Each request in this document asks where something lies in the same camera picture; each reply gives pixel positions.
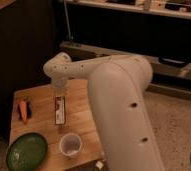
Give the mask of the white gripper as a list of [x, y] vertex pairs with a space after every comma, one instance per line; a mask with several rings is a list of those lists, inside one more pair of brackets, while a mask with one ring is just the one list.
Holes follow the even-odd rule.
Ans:
[[[67, 79], [56, 79], [52, 81], [52, 86], [54, 89], [54, 92], [56, 95], [64, 94], [67, 92], [68, 87], [69, 87], [69, 82]], [[68, 101], [68, 96], [64, 97], [65, 99], [65, 125], [67, 124], [68, 121], [68, 115], [69, 115], [69, 101]], [[56, 114], [56, 96], [54, 95], [53, 97], [54, 100], [54, 114]]]

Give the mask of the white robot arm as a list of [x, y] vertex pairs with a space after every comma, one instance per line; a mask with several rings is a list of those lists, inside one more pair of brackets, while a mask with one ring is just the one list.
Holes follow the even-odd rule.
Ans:
[[146, 57], [73, 62], [61, 52], [43, 70], [57, 89], [69, 78], [88, 81], [89, 104], [110, 171], [165, 171], [143, 98], [153, 77]]

